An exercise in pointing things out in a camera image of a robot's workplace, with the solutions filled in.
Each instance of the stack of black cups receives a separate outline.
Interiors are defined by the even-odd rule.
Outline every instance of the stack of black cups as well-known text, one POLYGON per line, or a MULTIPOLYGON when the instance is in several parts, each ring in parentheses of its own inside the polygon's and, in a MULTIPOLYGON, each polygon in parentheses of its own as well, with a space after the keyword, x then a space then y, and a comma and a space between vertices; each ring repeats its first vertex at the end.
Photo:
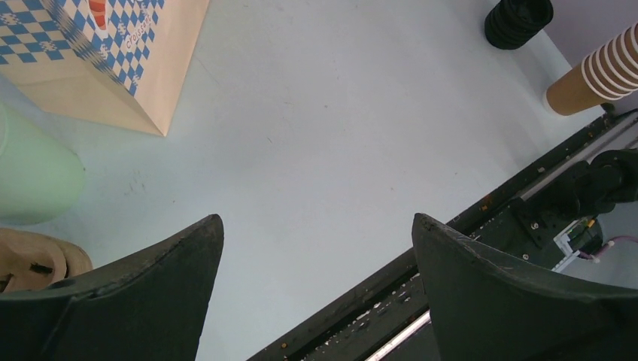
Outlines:
POLYGON ((550 0, 501 0, 485 18, 485 37, 499 49, 518 49, 553 17, 550 0))

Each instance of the purple wall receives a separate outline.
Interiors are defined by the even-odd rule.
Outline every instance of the purple wall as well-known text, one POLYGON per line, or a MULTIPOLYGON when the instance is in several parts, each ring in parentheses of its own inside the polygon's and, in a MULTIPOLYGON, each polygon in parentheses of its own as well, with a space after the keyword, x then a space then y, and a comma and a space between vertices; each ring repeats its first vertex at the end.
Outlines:
MULTIPOLYGON (((634 0, 553 0, 554 19, 545 28, 565 58, 576 65, 638 21, 634 0)), ((638 92, 616 102, 620 111, 638 108, 638 92)))

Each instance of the stack of paper cups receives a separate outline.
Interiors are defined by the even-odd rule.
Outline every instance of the stack of paper cups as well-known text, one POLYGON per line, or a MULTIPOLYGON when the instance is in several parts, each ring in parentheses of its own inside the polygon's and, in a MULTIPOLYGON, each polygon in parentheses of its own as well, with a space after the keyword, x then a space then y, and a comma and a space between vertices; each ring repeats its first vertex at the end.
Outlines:
POLYGON ((638 89, 638 23, 583 59, 545 92, 545 105, 571 115, 638 89))

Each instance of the black metal frame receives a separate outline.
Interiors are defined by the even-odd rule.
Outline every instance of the black metal frame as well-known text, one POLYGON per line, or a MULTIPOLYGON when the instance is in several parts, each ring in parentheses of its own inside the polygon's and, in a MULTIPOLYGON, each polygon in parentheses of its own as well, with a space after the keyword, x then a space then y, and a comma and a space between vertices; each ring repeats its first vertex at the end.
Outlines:
MULTIPOLYGON (((539 180, 543 176, 539 169, 558 166, 626 115, 605 114, 596 119, 447 225, 464 235, 471 234, 513 196, 539 180)), ((420 287, 415 255, 410 249, 250 359, 365 359, 427 310, 427 297, 420 287)))

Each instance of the white table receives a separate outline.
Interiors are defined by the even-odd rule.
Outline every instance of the white table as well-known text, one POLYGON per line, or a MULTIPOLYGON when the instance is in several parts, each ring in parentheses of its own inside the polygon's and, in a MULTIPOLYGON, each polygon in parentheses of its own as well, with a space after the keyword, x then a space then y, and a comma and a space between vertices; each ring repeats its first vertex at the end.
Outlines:
POLYGON ((491 47, 488 0, 211 0, 169 136, 3 99, 80 155, 78 204, 32 227, 104 265, 219 213, 200 360, 246 359, 600 114, 558 119, 545 33, 491 47))

